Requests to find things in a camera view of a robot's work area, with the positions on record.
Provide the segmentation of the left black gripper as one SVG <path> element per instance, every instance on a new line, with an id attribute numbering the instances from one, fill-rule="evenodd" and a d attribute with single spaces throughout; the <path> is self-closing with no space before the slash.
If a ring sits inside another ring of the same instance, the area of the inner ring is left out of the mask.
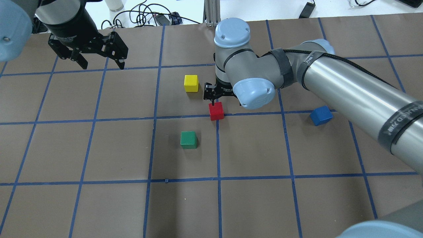
<path id="1" fill-rule="evenodd" d="M 60 59 L 70 59 L 83 70 L 83 54 L 98 54 L 124 70 L 128 47 L 117 32 L 102 35 L 85 7 L 38 7 L 36 17 L 50 30 L 47 44 Z"/>

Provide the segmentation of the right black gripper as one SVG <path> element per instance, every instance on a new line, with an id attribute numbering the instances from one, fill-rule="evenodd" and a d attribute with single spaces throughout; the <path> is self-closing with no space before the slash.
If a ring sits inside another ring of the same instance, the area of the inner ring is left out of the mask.
<path id="1" fill-rule="evenodd" d="M 237 98 L 229 82 L 225 82 L 216 77 L 215 84 L 208 82 L 204 83 L 203 100 L 211 101 L 211 105 L 214 106 L 215 101 L 221 97 Z"/>

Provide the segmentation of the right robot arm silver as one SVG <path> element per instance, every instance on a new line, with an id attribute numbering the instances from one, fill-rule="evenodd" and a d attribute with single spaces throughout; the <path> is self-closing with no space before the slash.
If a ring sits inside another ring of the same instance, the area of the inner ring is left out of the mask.
<path id="1" fill-rule="evenodd" d="M 235 97 L 253 110 L 275 96 L 281 100 L 281 89 L 297 82 L 348 119 L 354 142 L 353 123 L 422 175 L 421 100 L 337 56 L 325 38 L 258 56 L 247 22 L 228 18 L 213 25 L 215 83 L 205 83 L 205 100 L 215 105 L 221 97 Z"/>

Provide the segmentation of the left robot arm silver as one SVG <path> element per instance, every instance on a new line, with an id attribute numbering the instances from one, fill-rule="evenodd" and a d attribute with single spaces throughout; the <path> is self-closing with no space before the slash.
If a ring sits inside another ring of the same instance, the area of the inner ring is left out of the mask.
<path id="1" fill-rule="evenodd" d="M 47 44 L 63 60 L 82 69 L 84 54 L 98 54 L 125 68 L 128 47 L 117 32 L 102 35 L 86 10 L 86 0 L 2 0 L 0 2 L 1 61 L 16 59 L 30 38 L 33 18 L 51 32 Z"/>

